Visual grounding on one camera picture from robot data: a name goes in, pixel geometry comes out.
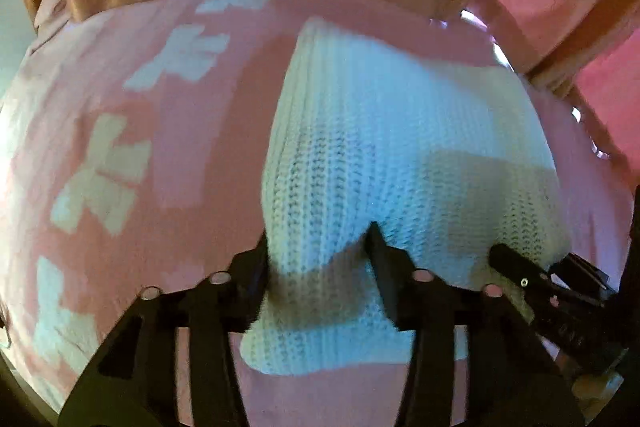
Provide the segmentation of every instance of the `ribbed knit texture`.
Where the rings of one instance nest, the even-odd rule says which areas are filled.
[[[420,60],[309,20],[271,130],[270,286],[242,357],[277,375],[407,362],[414,335],[386,319],[361,248],[369,224],[451,285],[504,286],[487,263],[494,243],[545,268],[568,251],[558,192],[511,71]]]

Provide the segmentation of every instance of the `knit fabric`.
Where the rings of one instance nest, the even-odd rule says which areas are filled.
[[[268,374],[405,363],[414,334],[385,317],[362,237],[372,221],[450,285],[495,282],[506,243],[545,269],[569,248],[553,159],[507,69],[421,60],[309,20],[262,179],[270,285],[241,355]]]

